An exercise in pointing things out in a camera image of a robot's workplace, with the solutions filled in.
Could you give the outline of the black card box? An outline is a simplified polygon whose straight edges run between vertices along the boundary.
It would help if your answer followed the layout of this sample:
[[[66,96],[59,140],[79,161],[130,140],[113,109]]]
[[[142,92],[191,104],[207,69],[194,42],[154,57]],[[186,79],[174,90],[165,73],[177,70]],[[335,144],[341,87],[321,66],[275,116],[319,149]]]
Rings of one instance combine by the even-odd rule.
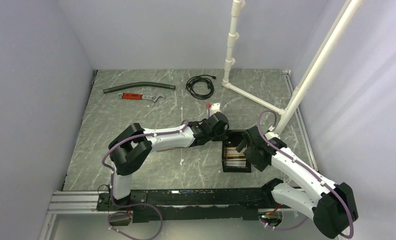
[[[244,150],[238,152],[237,146],[244,140],[245,130],[228,130],[222,142],[221,164],[224,173],[251,173],[251,163],[245,158]]]

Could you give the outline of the brown leather card holder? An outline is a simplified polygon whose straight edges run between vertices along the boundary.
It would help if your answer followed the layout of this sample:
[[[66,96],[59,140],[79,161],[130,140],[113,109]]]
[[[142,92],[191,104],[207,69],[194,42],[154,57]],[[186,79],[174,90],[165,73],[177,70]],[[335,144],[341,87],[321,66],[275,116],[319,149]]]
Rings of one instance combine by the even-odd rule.
[[[179,147],[159,149],[159,150],[156,150],[156,152],[164,152],[164,151],[170,151],[170,150],[175,150],[175,149],[179,149]]]

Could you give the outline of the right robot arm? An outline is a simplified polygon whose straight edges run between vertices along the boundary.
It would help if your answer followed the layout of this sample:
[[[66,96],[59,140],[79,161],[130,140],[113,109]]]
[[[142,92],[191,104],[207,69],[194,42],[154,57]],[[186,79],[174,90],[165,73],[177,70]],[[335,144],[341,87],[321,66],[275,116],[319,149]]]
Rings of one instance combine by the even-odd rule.
[[[295,189],[273,178],[261,187],[261,200],[266,207],[286,205],[311,219],[330,239],[354,236],[354,223],[359,216],[354,192],[347,183],[336,183],[311,168],[273,132],[263,134],[259,126],[253,126],[241,135],[243,139],[236,150],[258,171],[274,167],[299,186]]]

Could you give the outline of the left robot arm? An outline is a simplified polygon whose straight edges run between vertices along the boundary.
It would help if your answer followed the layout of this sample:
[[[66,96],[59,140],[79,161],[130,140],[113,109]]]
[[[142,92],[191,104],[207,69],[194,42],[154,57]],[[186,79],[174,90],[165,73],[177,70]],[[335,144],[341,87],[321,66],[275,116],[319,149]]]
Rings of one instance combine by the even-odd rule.
[[[201,121],[184,120],[172,128],[149,129],[131,124],[109,144],[104,156],[111,160],[111,164],[105,164],[111,170],[110,204],[117,210],[129,205],[133,173],[150,153],[222,142],[228,129],[229,120],[219,111]]]

